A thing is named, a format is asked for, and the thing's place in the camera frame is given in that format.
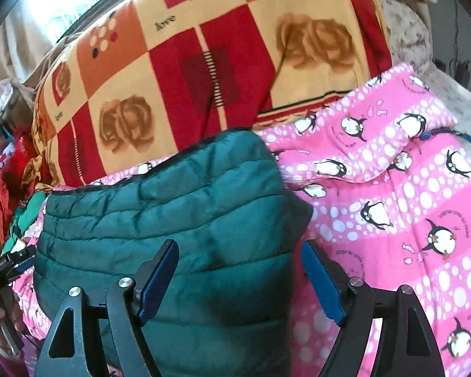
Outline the person's left hand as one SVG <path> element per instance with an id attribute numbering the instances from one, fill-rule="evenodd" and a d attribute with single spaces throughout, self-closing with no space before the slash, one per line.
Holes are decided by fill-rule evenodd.
<path id="1" fill-rule="evenodd" d="M 3 288 L 1 296 L 5 307 L 0 307 L 0 354 L 9 360 L 18 360 L 21 350 L 12 347 L 13 339 L 6 336 L 5 322 L 10 320 L 12 328 L 21 333 L 24 331 L 23 313 L 19 307 L 17 295 L 10 287 Z"/>

